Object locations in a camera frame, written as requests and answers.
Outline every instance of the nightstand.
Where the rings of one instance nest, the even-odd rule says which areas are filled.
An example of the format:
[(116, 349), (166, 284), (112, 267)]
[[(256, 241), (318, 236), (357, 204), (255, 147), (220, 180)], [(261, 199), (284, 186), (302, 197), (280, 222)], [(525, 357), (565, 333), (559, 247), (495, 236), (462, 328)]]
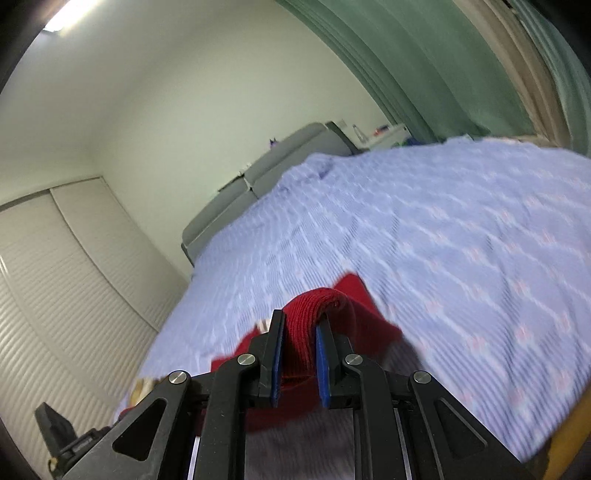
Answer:
[(410, 132), (406, 125), (398, 124), (390, 127), (390, 130), (377, 136), (370, 137), (369, 141), (362, 145), (362, 148), (368, 150), (388, 150), (389, 148), (396, 147), (403, 144), (410, 137)]

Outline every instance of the bottle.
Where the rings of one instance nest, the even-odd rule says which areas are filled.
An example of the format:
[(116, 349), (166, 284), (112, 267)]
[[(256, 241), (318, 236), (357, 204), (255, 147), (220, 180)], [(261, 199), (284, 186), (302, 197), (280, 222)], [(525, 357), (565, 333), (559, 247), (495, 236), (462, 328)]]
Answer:
[(357, 125), (353, 125), (353, 131), (355, 132), (355, 135), (357, 135), (357, 138), (359, 138), (359, 141), (362, 144), (366, 144), (368, 142), (368, 138), (366, 137), (366, 135), (359, 129), (359, 127)]

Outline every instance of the yellow object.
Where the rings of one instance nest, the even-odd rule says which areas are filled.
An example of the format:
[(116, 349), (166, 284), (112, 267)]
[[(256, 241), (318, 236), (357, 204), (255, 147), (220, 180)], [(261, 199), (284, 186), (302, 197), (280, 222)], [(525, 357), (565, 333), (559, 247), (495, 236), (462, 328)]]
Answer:
[(550, 443), (544, 480), (558, 480), (591, 434), (591, 386), (570, 412)]

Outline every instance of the ceiling light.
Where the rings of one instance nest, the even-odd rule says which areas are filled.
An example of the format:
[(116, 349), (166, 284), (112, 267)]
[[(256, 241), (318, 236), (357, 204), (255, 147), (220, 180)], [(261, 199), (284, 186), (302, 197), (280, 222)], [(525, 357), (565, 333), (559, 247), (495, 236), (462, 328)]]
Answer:
[(99, 0), (70, 0), (65, 4), (55, 16), (49, 20), (43, 30), (48, 32), (57, 32), (62, 28), (71, 27), (84, 17), (86, 13), (94, 7)]

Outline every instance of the ceiling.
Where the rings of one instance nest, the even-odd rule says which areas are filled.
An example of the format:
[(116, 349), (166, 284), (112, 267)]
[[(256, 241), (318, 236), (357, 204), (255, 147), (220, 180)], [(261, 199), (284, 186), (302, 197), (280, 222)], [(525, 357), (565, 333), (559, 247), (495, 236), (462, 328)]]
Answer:
[(0, 160), (84, 149), (150, 68), (239, 0), (100, 0), (42, 32), (0, 94)]

